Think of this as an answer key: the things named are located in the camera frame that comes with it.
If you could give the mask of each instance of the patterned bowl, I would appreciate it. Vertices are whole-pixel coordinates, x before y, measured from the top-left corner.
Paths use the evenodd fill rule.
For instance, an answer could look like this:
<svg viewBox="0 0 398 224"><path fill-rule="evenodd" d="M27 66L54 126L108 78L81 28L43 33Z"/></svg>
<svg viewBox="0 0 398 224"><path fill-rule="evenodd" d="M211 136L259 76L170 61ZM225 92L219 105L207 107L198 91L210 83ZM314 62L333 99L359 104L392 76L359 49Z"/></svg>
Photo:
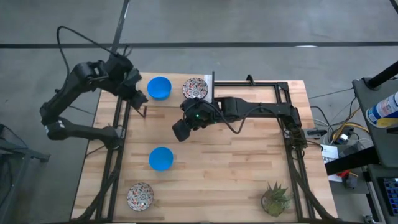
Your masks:
<svg viewBox="0 0 398 224"><path fill-rule="evenodd" d="M208 85L201 78L190 78L182 86L182 93L186 98L203 99L208 93Z"/></svg>
<svg viewBox="0 0 398 224"><path fill-rule="evenodd" d="M144 211L154 201L154 191L146 183L134 184L127 193L127 204L134 211Z"/></svg>

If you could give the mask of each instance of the concrete floor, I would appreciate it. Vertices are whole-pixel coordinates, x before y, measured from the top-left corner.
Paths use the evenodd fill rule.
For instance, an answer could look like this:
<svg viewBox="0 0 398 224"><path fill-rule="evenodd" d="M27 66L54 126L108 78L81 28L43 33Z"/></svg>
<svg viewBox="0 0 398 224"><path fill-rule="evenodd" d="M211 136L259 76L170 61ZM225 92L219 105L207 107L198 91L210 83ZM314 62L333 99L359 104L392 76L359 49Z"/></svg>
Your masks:
<svg viewBox="0 0 398 224"><path fill-rule="evenodd" d="M0 0L0 44L56 43L59 25L98 42L113 41L123 0ZM131 1L121 42L309 42L396 41L398 14L388 0ZM84 40L62 32L64 43ZM105 60L98 49L67 49L70 66ZM0 122L26 143L51 154L48 164L32 161L15 212L15 223L68 220L87 141L50 141L39 108L66 75L56 49L0 49ZM130 56L142 72L210 73L217 80L304 80L308 96L351 87L351 80L373 76L398 59L398 47L136 49ZM74 106L95 112L99 91ZM310 100L328 119L354 95L346 91ZM317 111L314 117L322 119ZM67 109L70 121L91 125L93 117ZM335 121L348 115L344 110ZM361 115L355 121L362 123ZM339 217L360 221L369 213L364 195L334 194Z"/></svg>

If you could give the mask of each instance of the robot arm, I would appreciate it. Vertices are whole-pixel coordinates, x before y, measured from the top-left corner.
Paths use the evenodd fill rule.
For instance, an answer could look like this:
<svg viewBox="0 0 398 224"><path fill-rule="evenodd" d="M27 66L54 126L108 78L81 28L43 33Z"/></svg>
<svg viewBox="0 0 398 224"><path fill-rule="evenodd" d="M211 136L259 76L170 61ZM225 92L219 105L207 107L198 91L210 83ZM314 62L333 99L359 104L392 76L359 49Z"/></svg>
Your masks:
<svg viewBox="0 0 398 224"><path fill-rule="evenodd" d="M183 119L172 127L179 141L186 140L191 129L196 131L219 122L228 125L245 118L279 118L291 145L301 148L307 146L299 111L288 103L249 103L235 97L214 98L214 103L208 103L195 98L185 100L180 108L184 111ZM240 130L232 129L232 132L238 134Z"/></svg>
<svg viewBox="0 0 398 224"><path fill-rule="evenodd" d="M114 128L76 125L59 116L80 94L97 88L120 96L130 101L133 108L139 109L143 103L148 102L144 94L136 90L136 83L141 78L138 69L122 55L112 55L107 62L79 63L67 76L62 88L56 90L55 96L40 108L47 136L52 140L68 137L99 139L108 149L117 148L121 142Z"/></svg>

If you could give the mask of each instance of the blue and white can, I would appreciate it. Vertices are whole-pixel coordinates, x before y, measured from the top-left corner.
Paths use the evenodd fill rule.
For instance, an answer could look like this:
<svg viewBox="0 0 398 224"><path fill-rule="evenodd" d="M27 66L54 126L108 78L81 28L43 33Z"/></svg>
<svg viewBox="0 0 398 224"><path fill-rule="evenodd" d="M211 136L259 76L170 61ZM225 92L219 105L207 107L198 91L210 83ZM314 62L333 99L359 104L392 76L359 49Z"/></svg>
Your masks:
<svg viewBox="0 0 398 224"><path fill-rule="evenodd" d="M398 92L369 108L366 119L378 128L398 124Z"/></svg>

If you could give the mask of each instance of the succulent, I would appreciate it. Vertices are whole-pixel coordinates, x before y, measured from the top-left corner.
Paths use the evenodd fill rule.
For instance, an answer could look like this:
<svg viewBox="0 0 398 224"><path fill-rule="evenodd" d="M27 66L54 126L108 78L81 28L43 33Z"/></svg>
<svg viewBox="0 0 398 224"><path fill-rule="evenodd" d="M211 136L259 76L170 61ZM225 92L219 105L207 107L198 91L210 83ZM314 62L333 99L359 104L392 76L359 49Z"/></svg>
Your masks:
<svg viewBox="0 0 398 224"><path fill-rule="evenodd" d="M287 188L283 189L278 182L274 188L269 184L267 191L261 197L261 205L264 211L273 217L278 217L286 208L289 207L289 197L285 195Z"/></svg>

